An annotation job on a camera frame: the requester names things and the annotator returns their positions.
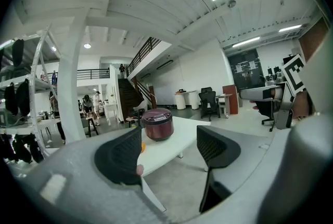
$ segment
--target white wall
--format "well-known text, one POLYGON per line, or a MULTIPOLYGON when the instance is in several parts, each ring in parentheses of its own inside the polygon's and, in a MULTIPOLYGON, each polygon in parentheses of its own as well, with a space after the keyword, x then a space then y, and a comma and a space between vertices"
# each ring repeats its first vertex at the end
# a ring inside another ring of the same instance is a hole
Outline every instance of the white wall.
POLYGON ((50 112, 49 92, 35 94, 35 107, 36 112, 47 111, 50 112))
POLYGON ((130 81, 134 76, 136 76, 140 71, 142 71, 148 64, 151 62, 158 60, 160 57, 163 56, 165 51, 171 47, 170 43, 161 41, 156 45, 156 47, 148 53, 147 56, 138 64, 137 67, 130 73, 127 79, 130 81))
POLYGON ((180 56, 145 82, 154 87, 157 104, 175 104, 174 94, 179 89, 200 93, 201 88, 211 86, 221 94, 223 86, 234 84, 230 65, 216 39, 180 56))
POLYGON ((268 76, 268 68, 272 68, 272 70, 276 66, 281 68, 283 58, 287 58, 289 54, 292 54, 291 50, 299 45, 297 42, 297 39, 281 41, 257 48, 264 76, 268 76))

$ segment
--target office chair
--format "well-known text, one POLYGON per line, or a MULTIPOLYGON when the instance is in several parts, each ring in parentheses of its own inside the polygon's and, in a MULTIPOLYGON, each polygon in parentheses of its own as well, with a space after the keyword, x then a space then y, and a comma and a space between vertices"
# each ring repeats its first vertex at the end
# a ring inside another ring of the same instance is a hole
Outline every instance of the office chair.
POLYGON ((274 128, 274 125, 275 125, 275 120, 274 120, 274 116, 273 116, 274 102, 273 101, 255 101, 255 103, 257 104, 260 114, 268 117, 267 119, 261 121, 261 125, 264 125, 265 122, 273 122, 273 125, 270 128, 270 131, 272 131, 274 128))
POLYGON ((216 98, 215 91, 200 93, 199 97, 201 102, 201 118, 203 118, 205 115, 208 115, 209 121, 211 121, 212 114, 216 114, 219 118, 221 117, 219 99, 216 98))
POLYGON ((207 93, 207 92, 211 92, 211 91, 213 91, 213 89, 211 87, 205 87, 205 88, 201 89, 202 93, 207 93))

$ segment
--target floor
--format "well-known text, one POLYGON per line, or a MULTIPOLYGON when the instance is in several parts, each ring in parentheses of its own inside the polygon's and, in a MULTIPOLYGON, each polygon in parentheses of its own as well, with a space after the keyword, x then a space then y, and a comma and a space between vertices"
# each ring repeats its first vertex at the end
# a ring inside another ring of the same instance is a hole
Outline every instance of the floor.
MULTIPOLYGON (((276 131, 269 132, 269 124, 261 125, 266 119, 252 104, 244 101, 243 107, 237 115, 229 116, 229 119, 212 117, 211 126, 238 131, 240 133, 257 136, 272 137, 276 131)), ((199 110, 186 108, 184 110, 172 110, 173 116, 186 117, 193 120, 201 120, 199 110)), ((204 161, 196 143, 193 143, 184 152, 184 157, 178 157, 163 167, 157 169, 145 180, 156 197, 166 208, 164 212, 172 221, 185 221, 199 215, 199 205, 206 184, 207 173, 203 171, 204 161)))

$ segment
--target white column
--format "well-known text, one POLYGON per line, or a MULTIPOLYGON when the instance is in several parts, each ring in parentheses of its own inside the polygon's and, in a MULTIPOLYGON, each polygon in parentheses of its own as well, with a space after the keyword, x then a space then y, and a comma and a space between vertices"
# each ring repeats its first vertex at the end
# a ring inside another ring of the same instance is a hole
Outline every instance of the white column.
POLYGON ((104 99, 103 99, 103 92, 102 92, 102 84, 98 85, 98 91, 100 92, 100 94, 99 94, 100 100, 104 101, 104 99))
POLYGON ((67 142, 86 138, 78 110, 76 72, 89 8, 82 8, 70 26, 62 48, 58 72, 58 103, 62 129, 67 142))

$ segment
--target rice cooker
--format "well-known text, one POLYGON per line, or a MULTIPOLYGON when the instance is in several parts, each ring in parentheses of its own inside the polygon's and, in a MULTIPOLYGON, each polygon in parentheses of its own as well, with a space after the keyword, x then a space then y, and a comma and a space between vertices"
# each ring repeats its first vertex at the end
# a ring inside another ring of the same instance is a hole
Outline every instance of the rice cooker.
POLYGON ((142 115, 146 135, 154 141, 167 140, 173 134, 172 114, 168 109, 152 109, 142 115))

